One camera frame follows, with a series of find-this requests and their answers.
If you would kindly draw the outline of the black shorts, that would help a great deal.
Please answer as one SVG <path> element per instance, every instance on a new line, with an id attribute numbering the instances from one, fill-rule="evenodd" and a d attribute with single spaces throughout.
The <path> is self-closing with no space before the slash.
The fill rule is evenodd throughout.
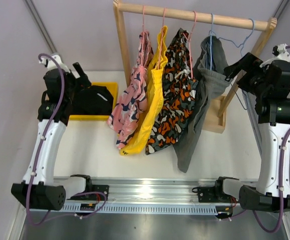
<path id="1" fill-rule="evenodd" d="M 112 112 L 113 96 L 105 86 L 92 85 L 73 99 L 72 115 L 104 115 Z"/>

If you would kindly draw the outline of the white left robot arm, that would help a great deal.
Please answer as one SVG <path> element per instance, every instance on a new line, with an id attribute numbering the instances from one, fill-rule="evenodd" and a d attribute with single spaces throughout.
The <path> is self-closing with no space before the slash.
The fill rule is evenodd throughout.
<path id="1" fill-rule="evenodd" d="M 43 79 L 46 91 L 38 109 L 38 135 L 29 167 L 21 183 L 14 183 L 12 195 L 28 210 L 59 211 L 65 200 L 93 195 L 92 180 L 74 174 L 60 185 L 54 183 L 54 167 L 61 138 L 73 109 L 76 88 L 91 84 L 78 62 L 73 63 L 78 77 L 64 67 L 49 68 Z"/>

